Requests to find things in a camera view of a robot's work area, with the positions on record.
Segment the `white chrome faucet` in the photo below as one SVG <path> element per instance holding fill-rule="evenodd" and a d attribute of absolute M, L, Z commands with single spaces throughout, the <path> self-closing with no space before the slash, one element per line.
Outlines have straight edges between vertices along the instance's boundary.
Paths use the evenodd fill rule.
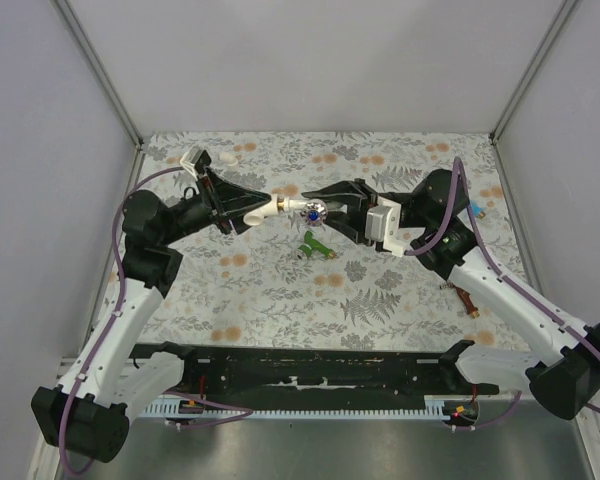
<path fill-rule="evenodd" d="M 277 207 L 279 212 L 297 213 L 311 227 L 322 225 L 328 216 L 327 205 L 318 199 L 279 198 Z"/>

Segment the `white pipe elbow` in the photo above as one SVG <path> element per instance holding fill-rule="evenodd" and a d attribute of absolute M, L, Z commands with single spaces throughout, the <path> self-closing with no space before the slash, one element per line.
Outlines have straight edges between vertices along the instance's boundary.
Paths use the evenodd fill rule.
<path fill-rule="evenodd" d="M 235 167 L 239 163 L 237 156 L 232 154 L 231 152 L 222 152 L 219 155 L 219 160 L 223 162 L 227 167 Z"/>

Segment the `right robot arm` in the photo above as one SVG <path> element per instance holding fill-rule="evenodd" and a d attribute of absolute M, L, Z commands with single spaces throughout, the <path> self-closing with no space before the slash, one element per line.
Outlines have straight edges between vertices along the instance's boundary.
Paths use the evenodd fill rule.
<path fill-rule="evenodd" d="M 528 392 L 551 414 L 571 420 L 600 390 L 600 323 L 567 314 L 496 259 L 477 226 L 458 217 L 470 207 L 465 180 L 456 159 L 452 169 L 432 171 L 408 193 L 378 193 L 362 179 L 340 181 L 304 192 L 303 215 L 356 244 L 417 258 L 491 309 L 529 346 L 514 352 L 457 343 L 437 371 L 445 391 L 489 384 Z"/>

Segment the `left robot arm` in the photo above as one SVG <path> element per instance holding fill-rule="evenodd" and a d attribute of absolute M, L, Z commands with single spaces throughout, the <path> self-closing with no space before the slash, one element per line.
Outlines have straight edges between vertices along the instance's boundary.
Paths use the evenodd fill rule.
<path fill-rule="evenodd" d="M 239 234 L 277 213 L 274 196 L 235 185 L 205 167 L 195 174 L 193 193 L 173 206 L 136 187 L 123 201 L 112 232 L 118 298 L 106 312 L 74 364 L 53 388 L 39 388 L 31 407 L 45 441 L 57 447 L 63 467 L 78 454 L 89 463 L 111 461 L 129 428 L 167 390 L 192 391 L 200 368 L 188 348 L 168 343 L 128 376 L 122 371 L 140 333 L 174 283 L 182 255 L 172 244 L 209 226 Z"/>

